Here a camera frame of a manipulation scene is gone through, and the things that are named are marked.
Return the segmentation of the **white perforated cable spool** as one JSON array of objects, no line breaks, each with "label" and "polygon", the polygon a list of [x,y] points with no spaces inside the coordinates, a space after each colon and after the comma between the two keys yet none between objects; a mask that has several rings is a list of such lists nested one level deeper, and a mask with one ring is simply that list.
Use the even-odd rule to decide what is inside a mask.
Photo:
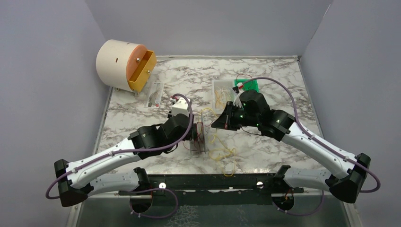
[{"label": "white perforated cable spool", "polygon": [[200,114],[198,120],[195,120],[192,126],[192,140],[189,143],[191,155],[207,152],[205,132],[204,117],[203,114]]}]

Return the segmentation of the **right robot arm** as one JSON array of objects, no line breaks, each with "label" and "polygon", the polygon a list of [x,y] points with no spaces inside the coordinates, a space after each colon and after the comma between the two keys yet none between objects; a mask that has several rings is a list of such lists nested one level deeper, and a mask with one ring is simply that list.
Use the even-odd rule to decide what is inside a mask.
[{"label": "right robot arm", "polygon": [[367,177],[371,158],[344,151],[298,124],[291,114],[271,109],[264,95],[255,90],[242,92],[241,104],[227,102],[212,128],[237,131],[256,127],[262,136],[273,138],[307,154],[323,170],[286,167],[283,181],[291,188],[306,187],[328,191],[346,203],[355,203]]}]

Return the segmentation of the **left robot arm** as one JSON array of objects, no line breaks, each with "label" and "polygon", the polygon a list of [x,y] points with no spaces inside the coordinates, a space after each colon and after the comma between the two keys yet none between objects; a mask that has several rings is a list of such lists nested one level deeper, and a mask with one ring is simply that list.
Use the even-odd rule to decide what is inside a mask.
[{"label": "left robot arm", "polygon": [[108,172],[148,157],[168,154],[193,126],[193,114],[178,114],[165,123],[139,127],[115,146],[79,161],[60,159],[54,163],[58,186],[57,199],[63,207],[71,207],[94,194],[109,191],[134,191],[145,188],[142,171],[133,171],[120,179],[111,180]]}]

